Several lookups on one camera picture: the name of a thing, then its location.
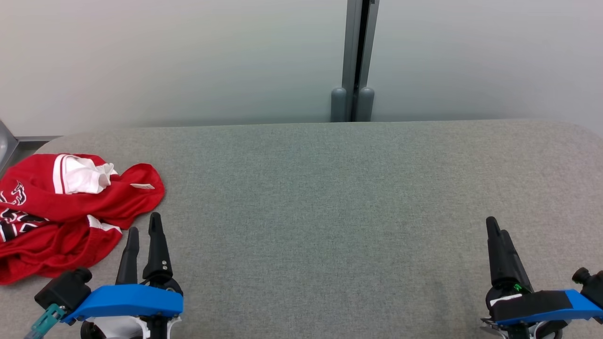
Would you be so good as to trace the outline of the left gripper body with blue plate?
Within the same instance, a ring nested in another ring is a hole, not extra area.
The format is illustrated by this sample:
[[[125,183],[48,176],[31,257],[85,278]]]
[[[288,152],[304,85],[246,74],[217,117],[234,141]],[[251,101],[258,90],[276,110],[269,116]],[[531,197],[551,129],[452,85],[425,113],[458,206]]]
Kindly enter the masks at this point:
[[[175,291],[142,284],[106,285],[62,322],[82,322],[83,339],[170,339],[182,313],[183,296]]]

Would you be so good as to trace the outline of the right gripper body with blue plate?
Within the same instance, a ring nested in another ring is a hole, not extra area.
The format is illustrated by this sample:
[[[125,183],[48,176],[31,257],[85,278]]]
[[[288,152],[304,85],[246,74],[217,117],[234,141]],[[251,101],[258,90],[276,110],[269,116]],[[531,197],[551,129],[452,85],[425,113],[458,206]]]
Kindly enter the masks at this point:
[[[517,283],[493,287],[486,295],[485,329],[504,339],[561,339],[573,320],[602,322],[602,283],[582,283],[582,290],[530,292]]]

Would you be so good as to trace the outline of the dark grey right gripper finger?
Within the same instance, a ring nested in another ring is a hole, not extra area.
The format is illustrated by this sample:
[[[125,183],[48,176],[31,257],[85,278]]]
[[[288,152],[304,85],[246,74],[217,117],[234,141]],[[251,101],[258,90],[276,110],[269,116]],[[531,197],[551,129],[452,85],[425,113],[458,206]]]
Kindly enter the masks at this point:
[[[512,279],[512,266],[508,259],[506,230],[500,229],[495,217],[485,220],[488,233],[489,274],[491,284],[496,287]]]
[[[509,259],[510,264],[514,270],[514,277],[517,279],[518,284],[522,287],[522,289],[527,291],[534,291],[534,288],[530,283],[530,279],[528,278],[525,268],[521,262],[521,258],[519,257],[519,254],[515,249],[513,241],[511,240],[510,234],[506,230],[502,230],[501,233],[507,252],[507,258]]]

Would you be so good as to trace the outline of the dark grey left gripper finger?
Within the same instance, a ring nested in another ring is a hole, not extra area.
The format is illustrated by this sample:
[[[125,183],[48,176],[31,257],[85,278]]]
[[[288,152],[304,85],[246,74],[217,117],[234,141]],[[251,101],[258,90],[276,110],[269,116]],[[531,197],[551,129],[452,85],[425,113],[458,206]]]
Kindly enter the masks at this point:
[[[115,284],[138,284],[137,259],[139,253],[139,230],[131,227],[128,232],[127,242],[123,249],[119,263]]]
[[[168,283],[173,277],[170,254],[163,223],[158,212],[149,216],[148,262],[143,269],[143,279],[150,283]]]

